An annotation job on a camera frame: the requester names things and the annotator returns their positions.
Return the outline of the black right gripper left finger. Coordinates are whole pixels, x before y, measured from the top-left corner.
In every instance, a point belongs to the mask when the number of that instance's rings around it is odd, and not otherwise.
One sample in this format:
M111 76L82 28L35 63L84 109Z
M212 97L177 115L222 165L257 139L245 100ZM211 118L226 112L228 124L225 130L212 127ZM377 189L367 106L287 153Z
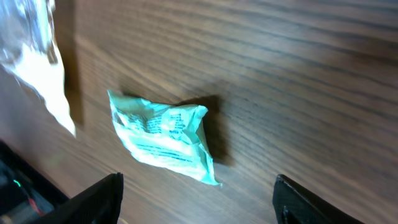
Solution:
M123 191L122 173L110 174L34 224L117 224Z

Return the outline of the dried mushroom pouch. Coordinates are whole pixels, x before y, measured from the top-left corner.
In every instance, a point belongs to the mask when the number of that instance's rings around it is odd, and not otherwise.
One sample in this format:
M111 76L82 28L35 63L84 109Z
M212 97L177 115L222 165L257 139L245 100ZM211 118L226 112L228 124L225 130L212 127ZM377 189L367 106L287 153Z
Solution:
M54 0L1 0L1 66L73 136L65 69L55 38Z

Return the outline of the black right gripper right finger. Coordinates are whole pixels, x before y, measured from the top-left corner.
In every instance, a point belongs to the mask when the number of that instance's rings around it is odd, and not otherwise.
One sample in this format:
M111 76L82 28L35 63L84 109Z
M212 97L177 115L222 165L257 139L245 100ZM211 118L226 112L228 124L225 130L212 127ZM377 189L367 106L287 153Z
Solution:
M363 224L283 174L276 177L272 204L278 224Z

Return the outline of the green tissue packet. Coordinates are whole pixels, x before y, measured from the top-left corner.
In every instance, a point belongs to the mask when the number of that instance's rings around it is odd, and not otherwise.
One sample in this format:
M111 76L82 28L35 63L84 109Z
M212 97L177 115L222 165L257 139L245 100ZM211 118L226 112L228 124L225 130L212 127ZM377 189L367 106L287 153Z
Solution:
M154 103L108 91L116 134L137 161L218 185L203 128L202 105Z

